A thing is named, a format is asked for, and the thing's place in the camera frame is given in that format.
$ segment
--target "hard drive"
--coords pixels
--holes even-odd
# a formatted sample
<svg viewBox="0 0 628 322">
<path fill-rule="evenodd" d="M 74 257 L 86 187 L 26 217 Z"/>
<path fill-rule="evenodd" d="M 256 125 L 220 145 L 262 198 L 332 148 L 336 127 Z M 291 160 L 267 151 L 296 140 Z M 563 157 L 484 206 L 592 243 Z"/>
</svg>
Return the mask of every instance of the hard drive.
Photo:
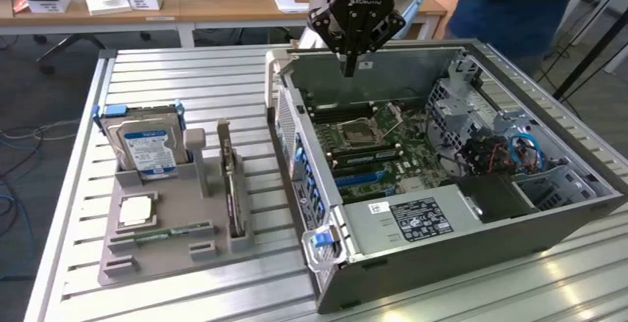
<svg viewBox="0 0 628 322">
<path fill-rule="evenodd" d="M 110 105 L 95 122 L 110 140 L 123 171 L 138 170 L 143 179 L 160 179 L 176 173 L 176 165 L 190 161 L 184 148 L 184 108 L 180 102 L 160 107 Z"/>
</svg>

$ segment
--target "blue cable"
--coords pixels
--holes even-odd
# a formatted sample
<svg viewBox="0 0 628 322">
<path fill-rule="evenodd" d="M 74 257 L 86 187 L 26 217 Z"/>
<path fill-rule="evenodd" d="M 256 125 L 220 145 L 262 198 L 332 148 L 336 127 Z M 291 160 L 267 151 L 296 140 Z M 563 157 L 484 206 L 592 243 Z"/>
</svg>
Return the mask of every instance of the blue cable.
<svg viewBox="0 0 628 322">
<path fill-rule="evenodd" d="M 2 138 L 0 138 L 0 144 L 4 144 L 7 147 L 14 148 L 14 149 L 20 149 L 20 150 L 34 151 L 35 152 L 35 156 L 36 156 L 35 164 L 32 165 L 32 167 L 22 175 L 19 175 L 14 178 L 14 180 L 19 180 L 23 177 L 26 177 L 35 170 L 35 168 L 38 168 L 39 164 L 42 163 L 42 156 L 40 156 L 40 153 L 39 153 L 39 149 L 34 148 L 34 147 L 16 146 L 16 145 L 8 143 Z"/>
<path fill-rule="evenodd" d="M 27 210 L 26 210 L 24 206 L 11 196 L 0 195 L 0 198 L 12 201 L 12 203 L 18 206 L 18 210 L 20 211 L 22 218 L 24 219 L 24 224 L 27 226 L 27 233 L 28 233 L 28 256 L 7 272 L 4 272 L 3 275 L 0 275 L 0 281 L 2 281 L 4 278 L 7 278 L 8 276 L 12 276 L 16 272 L 19 272 L 22 270 L 22 268 L 24 268 L 24 266 L 31 261 L 32 256 L 35 254 L 35 239 L 32 237 L 31 221 L 28 220 L 28 214 L 27 214 Z"/>
<path fill-rule="evenodd" d="M 523 161 L 522 159 L 519 158 L 519 155 L 515 151 L 515 146 L 514 146 L 514 140 L 516 138 L 526 138 L 530 142 L 532 142 L 532 147 L 536 149 L 538 153 L 539 153 L 539 168 L 540 169 L 544 169 L 544 155 L 543 155 L 543 151 L 542 151 L 542 148 L 539 146 L 539 142 L 538 140 L 535 139 L 535 137 L 527 133 L 518 133 L 515 136 L 511 137 L 510 141 L 508 141 L 508 151 L 511 152 L 511 156 L 512 156 L 512 159 L 519 163 L 519 164 L 523 164 Z"/>
</svg>

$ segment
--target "blue pcie slot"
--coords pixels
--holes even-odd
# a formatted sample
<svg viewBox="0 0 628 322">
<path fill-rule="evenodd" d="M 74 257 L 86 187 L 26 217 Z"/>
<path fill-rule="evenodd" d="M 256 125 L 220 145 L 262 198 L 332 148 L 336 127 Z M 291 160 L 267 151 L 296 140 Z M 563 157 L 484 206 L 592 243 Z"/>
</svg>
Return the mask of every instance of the blue pcie slot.
<svg viewBox="0 0 628 322">
<path fill-rule="evenodd" d="M 378 182 L 382 180 L 382 177 L 384 176 L 384 174 L 386 174 L 386 170 L 380 170 L 375 173 L 366 173 L 363 175 L 340 177 L 339 179 L 336 179 L 336 186 L 343 187 L 343 186 L 367 184 L 370 182 Z"/>
</svg>

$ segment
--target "barcode sticker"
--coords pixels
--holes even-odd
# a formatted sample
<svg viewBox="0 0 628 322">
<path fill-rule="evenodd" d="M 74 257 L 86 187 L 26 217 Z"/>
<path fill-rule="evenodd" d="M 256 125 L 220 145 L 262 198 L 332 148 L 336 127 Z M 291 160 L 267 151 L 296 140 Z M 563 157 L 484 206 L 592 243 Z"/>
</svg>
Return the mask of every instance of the barcode sticker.
<svg viewBox="0 0 628 322">
<path fill-rule="evenodd" d="M 391 211 L 391 204 L 388 202 L 378 202 L 370 204 L 371 214 L 378 214 Z"/>
</svg>

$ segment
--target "metal frame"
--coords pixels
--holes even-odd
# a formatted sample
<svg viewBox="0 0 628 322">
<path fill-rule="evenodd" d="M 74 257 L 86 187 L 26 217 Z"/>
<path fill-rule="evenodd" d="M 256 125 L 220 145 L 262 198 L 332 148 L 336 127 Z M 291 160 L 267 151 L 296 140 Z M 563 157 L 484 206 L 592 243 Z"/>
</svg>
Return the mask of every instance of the metal frame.
<svg viewBox="0 0 628 322">
<path fill-rule="evenodd" d="M 550 251 L 352 310 L 316 315 L 266 123 L 264 56 L 270 49 L 287 47 L 130 50 L 119 51 L 115 59 L 99 60 L 24 320 L 163 321 L 186 316 L 187 321 L 323 322 L 350 318 L 382 322 L 412 321 L 422 316 L 427 321 L 624 321 L 628 206 L 582 228 Z M 490 58 L 504 57 L 494 52 Z M 626 181 L 628 160 L 519 69 L 507 74 L 523 80 L 528 96 Z M 486 84 L 484 89 L 503 109 L 519 107 L 499 86 Z M 187 103 L 192 126 L 211 129 L 223 115 L 232 119 L 232 141 L 244 156 L 256 229 L 266 244 L 286 245 L 287 251 L 223 269 L 103 289 L 95 284 L 94 261 L 100 255 L 115 163 L 106 138 L 91 124 L 91 106 L 106 102 L 159 105 L 175 97 Z M 210 156 L 218 152 L 216 134 L 207 134 L 207 143 L 204 154 Z"/>
<path fill-rule="evenodd" d="M 259 28 L 272 26 L 306 26 L 304 18 L 270 19 L 259 21 L 178 22 L 176 17 L 147 18 L 147 23 L 138 24 L 51 24 L 51 25 L 7 25 L 0 26 L 0 35 L 44 35 L 104 32 L 143 32 L 154 30 L 176 30 L 182 48 L 195 47 L 194 31 L 196 29 Z M 439 26 L 439 15 L 419 14 L 415 23 L 423 24 L 418 39 L 431 39 Z"/>
</svg>

